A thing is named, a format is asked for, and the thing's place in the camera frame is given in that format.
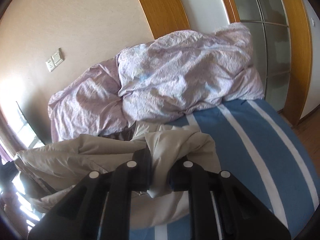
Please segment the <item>blue white striped bed sheet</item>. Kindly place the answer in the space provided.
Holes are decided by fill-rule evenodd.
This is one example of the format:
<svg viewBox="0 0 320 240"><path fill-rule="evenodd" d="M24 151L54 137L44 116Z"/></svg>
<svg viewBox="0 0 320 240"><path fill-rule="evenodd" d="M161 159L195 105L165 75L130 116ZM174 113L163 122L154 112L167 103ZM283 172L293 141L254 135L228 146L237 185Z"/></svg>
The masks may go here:
<svg viewBox="0 0 320 240"><path fill-rule="evenodd" d="M319 178L302 143L264 100L233 100L168 124L196 126L215 142L221 171L231 172L289 230L305 239L316 226ZM129 231L130 239L191 239L190 213Z"/></svg>

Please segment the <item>beige quilted down jacket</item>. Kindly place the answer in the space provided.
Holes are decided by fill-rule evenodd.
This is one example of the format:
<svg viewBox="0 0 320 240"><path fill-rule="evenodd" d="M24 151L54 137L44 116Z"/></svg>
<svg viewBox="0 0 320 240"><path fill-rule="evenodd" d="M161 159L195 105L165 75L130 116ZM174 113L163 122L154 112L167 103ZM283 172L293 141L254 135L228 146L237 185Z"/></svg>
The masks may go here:
<svg viewBox="0 0 320 240"><path fill-rule="evenodd" d="M131 228L143 229L168 224L188 214L187 194L173 192L167 185L168 172L178 159L187 157L210 172L221 170L214 140L198 127L138 122L129 141L82 134L18 152L14 163L39 185L38 189L26 186L25 191L32 206L46 213L89 172L112 172L144 148L151 153L153 180L146 193L132 194L130 217Z"/></svg>

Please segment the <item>pink floral crumpled duvet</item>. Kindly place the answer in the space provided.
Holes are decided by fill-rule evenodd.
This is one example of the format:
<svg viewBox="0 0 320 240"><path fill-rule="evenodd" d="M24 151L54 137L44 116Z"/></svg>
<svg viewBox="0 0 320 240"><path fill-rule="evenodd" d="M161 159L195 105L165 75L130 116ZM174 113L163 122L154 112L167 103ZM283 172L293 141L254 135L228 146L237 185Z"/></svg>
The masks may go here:
<svg viewBox="0 0 320 240"><path fill-rule="evenodd" d="M181 30L127 47L52 95L52 142L107 136L137 121L174 121L224 101L264 97L249 29Z"/></svg>

